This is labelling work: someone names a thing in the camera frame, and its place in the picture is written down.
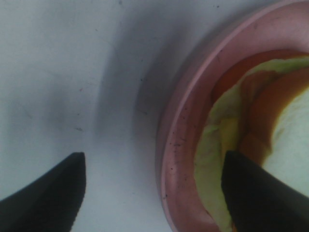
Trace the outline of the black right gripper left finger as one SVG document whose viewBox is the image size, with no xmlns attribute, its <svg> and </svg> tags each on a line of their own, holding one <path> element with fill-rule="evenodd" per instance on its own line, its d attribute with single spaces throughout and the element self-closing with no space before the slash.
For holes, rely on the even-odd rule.
<svg viewBox="0 0 309 232">
<path fill-rule="evenodd" d="M 86 189 L 85 154 L 75 152 L 0 202 L 2 232 L 71 231 Z"/>
</svg>

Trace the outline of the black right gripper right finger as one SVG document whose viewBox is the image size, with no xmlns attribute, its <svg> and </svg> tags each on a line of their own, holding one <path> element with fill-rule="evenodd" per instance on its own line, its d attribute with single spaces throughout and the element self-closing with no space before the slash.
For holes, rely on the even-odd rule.
<svg viewBox="0 0 309 232">
<path fill-rule="evenodd" d="M 309 199 L 237 151 L 227 151 L 221 188 L 238 232 L 307 232 Z"/>
</svg>

